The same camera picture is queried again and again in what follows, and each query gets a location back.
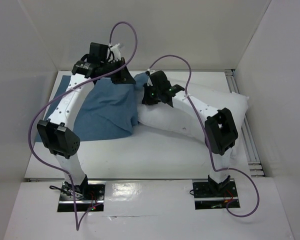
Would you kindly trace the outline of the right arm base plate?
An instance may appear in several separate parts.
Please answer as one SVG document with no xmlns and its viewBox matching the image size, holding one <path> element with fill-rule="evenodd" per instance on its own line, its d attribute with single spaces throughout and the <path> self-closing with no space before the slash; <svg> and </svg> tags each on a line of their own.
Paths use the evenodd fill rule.
<svg viewBox="0 0 300 240">
<path fill-rule="evenodd" d="M 237 186 L 233 179 L 220 191 L 213 191 L 207 179 L 194 180 L 189 194 L 194 198 L 196 210 L 217 210 L 240 208 Z"/>
</svg>

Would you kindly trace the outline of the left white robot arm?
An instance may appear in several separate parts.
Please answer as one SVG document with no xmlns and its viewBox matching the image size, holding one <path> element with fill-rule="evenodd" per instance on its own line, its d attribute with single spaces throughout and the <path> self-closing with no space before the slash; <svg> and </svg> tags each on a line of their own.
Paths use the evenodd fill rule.
<svg viewBox="0 0 300 240">
<path fill-rule="evenodd" d="M 55 156 L 64 174 L 68 193 L 82 200 L 89 193 L 88 177 L 78 158 L 80 138 L 74 133 L 74 123 L 96 78 L 106 75 L 113 84 L 135 84 L 121 56 L 122 45 L 92 42 L 89 53 L 77 61 L 71 71 L 67 87 L 55 110 L 46 120 L 37 123 L 37 130 L 45 148 Z"/>
</svg>

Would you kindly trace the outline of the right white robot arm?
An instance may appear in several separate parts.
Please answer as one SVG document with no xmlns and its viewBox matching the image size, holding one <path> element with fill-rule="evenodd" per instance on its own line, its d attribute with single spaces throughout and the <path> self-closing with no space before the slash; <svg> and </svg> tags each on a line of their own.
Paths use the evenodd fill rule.
<svg viewBox="0 0 300 240">
<path fill-rule="evenodd" d="M 212 169 L 208 175 L 208 190 L 213 196 L 220 196 L 230 182 L 229 161 L 239 136 L 233 115 L 228 108 L 217 109 L 192 97 L 187 87 L 171 85 L 162 71 L 146 71 L 148 82 L 143 85 L 142 104 L 155 106 L 166 104 L 198 120 L 203 131 Z"/>
</svg>

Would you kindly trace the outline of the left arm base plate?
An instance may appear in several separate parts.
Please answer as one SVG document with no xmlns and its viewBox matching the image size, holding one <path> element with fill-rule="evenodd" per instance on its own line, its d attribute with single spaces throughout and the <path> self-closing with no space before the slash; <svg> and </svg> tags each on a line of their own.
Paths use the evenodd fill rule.
<svg viewBox="0 0 300 240">
<path fill-rule="evenodd" d="M 68 189 L 63 182 L 59 191 L 57 205 L 58 213 L 74 212 L 74 198 L 71 189 Z M 83 213 L 90 209 L 91 212 L 103 212 L 105 200 L 106 183 L 100 181 L 88 181 L 87 189 L 84 194 L 75 193 L 77 212 Z"/>
</svg>

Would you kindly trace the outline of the white pillow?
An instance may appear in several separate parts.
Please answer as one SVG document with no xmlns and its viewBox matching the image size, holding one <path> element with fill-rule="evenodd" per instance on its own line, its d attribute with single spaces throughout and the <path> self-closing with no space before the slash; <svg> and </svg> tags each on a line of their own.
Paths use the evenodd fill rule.
<svg viewBox="0 0 300 240">
<path fill-rule="evenodd" d="M 217 91 L 195 83 L 189 85 L 188 92 L 191 94 L 192 100 L 196 98 L 220 110 L 223 108 L 229 109 L 233 116 L 238 136 L 242 135 L 241 128 L 249 108 L 249 97 L 235 92 Z M 163 131 L 182 134 L 201 142 L 204 140 L 204 133 L 197 118 L 162 102 L 154 105 L 142 104 L 143 90 L 137 91 L 136 96 L 138 121 L 141 124 Z"/>
</svg>

